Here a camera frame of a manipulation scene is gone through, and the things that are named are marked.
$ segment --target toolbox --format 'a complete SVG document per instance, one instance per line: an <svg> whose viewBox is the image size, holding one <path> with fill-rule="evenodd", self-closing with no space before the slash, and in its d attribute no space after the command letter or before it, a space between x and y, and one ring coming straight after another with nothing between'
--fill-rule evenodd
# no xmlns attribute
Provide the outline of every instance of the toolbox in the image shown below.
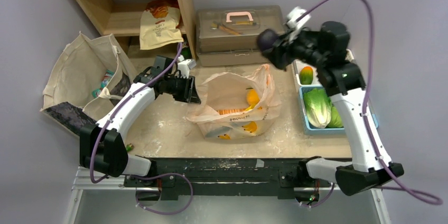
<svg viewBox="0 0 448 224"><path fill-rule="evenodd" d="M203 66L266 63L256 39L265 29L283 34L279 6L198 10L197 54Z"/></svg>

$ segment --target white plastic bag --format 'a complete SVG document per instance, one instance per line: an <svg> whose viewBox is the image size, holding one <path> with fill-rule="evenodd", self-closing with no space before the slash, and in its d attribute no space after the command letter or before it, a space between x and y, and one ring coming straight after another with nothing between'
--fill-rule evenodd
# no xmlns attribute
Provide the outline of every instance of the white plastic bag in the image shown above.
<svg viewBox="0 0 448 224"><path fill-rule="evenodd" d="M248 108L249 88L260 98L253 109L226 115L218 113L218 110ZM190 104L186 118L199 126L205 138L238 139L260 135L280 115L280 95L268 64L248 77L230 72L214 74L198 85L197 91L202 104Z"/></svg>

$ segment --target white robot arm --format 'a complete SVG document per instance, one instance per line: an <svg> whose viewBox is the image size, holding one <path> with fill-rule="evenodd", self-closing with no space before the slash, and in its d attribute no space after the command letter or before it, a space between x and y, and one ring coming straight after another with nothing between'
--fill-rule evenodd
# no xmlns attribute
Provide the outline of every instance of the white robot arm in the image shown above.
<svg viewBox="0 0 448 224"><path fill-rule="evenodd" d="M293 9L286 21L289 31L279 36L270 29L265 30L258 36L257 45L263 56L279 69L286 70L295 59L316 67L319 82L341 116L352 162L312 157L301 161L301 177L337 183L343 193L353 195L391 180L379 159L387 163L396 176L403 175L402 165L392 162L375 127L370 129L380 156L376 156L369 139L363 117L367 116L371 125L374 122L371 114L363 114L361 110L366 88L361 71L346 60L350 40L347 28L339 22L325 22L320 31L302 29L310 18L307 15L298 21L303 13L305 10L299 7Z"/></svg>
<svg viewBox="0 0 448 224"><path fill-rule="evenodd" d="M90 166L92 146L102 128L102 147L97 150L94 168L96 171L110 175L122 174L147 176L150 173L151 161L136 155L129 155L124 147L129 128L142 111L163 93L173 95L176 101L200 104L195 89L195 78L190 76L190 69L196 62L191 59L178 58L176 71L167 73L152 86L145 85L161 73L173 60L157 56L152 67L140 73L131 85L128 93L104 118L95 125L86 125L80 132L80 164ZM136 95L137 89L143 88Z"/></svg>

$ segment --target blue plastic tray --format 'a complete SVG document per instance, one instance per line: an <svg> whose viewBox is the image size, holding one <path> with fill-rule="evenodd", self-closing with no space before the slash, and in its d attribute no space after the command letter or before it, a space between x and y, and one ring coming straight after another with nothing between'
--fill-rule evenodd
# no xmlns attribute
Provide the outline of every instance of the blue plastic tray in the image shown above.
<svg viewBox="0 0 448 224"><path fill-rule="evenodd" d="M301 86L298 89L298 105L300 106L300 114L302 115L302 123L305 135L331 135L331 134L345 134L344 128L317 128L310 124L305 111L305 103L303 102L303 94L313 90L314 88L323 89L321 85L308 85ZM375 114L372 114L372 118L375 122L375 127L378 128L378 122Z"/></svg>

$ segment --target pink handle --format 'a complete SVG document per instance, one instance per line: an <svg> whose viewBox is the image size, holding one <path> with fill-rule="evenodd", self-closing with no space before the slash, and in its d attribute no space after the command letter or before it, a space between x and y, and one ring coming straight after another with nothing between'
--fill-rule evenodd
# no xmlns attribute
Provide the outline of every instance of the pink handle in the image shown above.
<svg viewBox="0 0 448 224"><path fill-rule="evenodd" d="M253 22L254 21L254 19L252 18L252 15L250 14L250 12L248 12L248 11L245 11L245 12L231 12L231 13L227 13L227 19L226 19L226 22L232 22L231 20L230 20L230 17L231 16L247 16L247 17L249 17L249 21L250 22Z"/></svg>

